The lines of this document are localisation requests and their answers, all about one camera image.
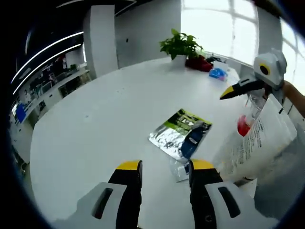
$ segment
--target potted plant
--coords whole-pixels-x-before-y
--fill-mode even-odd
[[[170,55],[173,63],[184,66],[187,57],[189,59],[199,57],[196,51],[202,51],[203,48],[194,41],[194,36],[179,33],[175,29],[172,29],[172,35],[172,38],[160,42],[160,46],[161,52]]]
[[[172,29],[172,38],[160,42],[161,52],[171,56],[174,66],[187,66],[199,71],[208,72],[213,66],[208,63],[202,55],[197,52],[203,51],[194,36],[179,33]]]

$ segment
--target ceiling light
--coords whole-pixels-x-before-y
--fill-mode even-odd
[[[74,48],[76,48],[76,47],[78,47],[78,46],[81,46],[81,44],[74,45],[74,46],[72,46],[72,47],[70,47],[70,48],[68,48],[68,49],[66,49],[66,50],[64,50],[64,51],[61,51],[61,52],[57,53],[56,55],[50,57],[49,59],[47,59],[46,61],[44,61],[44,62],[41,63],[40,65],[38,65],[33,71],[30,72],[30,74],[28,74],[28,75],[22,80],[22,82],[18,85],[18,87],[17,87],[17,88],[15,89],[15,91],[13,92],[13,94],[16,93],[16,91],[21,87],[21,85],[24,83],[24,81],[25,81],[27,78],[29,78],[29,76],[32,75],[33,72],[35,72],[37,69],[39,69],[41,66],[43,66],[46,62],[50,61],[50,60],[53,59],[54,57],[56,57],[56,56],[58,56],[58,55],[60,55],[60,54],[62,54],[62,53],[64,53],[64,52],[66,52],[66,51],[68,51],[68,50],[70,50],[70,49],[74,49]]]
[[[77,32],[77,33],[75,33],[75,34],[72,34],[72,35],[70,35],[70,36],[64,37],[64,38],[62,38],[62,39],[60,39],[60,40],[58,40],[58,41],[56,41],[56,42],[54,42],[54,43],[48,45],[48,46],[45,47],[44,49],[40,50],[38,53],[36,53],[35,55],[33,55],[33,56],[32,56],[32,57],[31,57],[31,58],[30,58],[30,59],[29,59],[20,69],[19,69],[19,71],[17,71],[17,73],[15,74],[15,76],[13,77],[13,79],[11,80],[11,83],[15,80],[16,76],[21,72],[21,70],[22,70],[29,62],[31,62],[36,56],[38,56],[39,54],[41,54],[43,51],[47,50],[48,48],[52,47],[53,45],[55,45],[55,44],[57,44],[57,43],[59,43],[59,42],[61,42],[61,41],[64,41],[64,40],[66,40],[66,39],[68,39],[68,38],[70,38],[70,37],[74,37],[74,36],[80,35],[80,34],[82,34],[82,33],[84,33],[84,32],[81,31],[81,32]]]

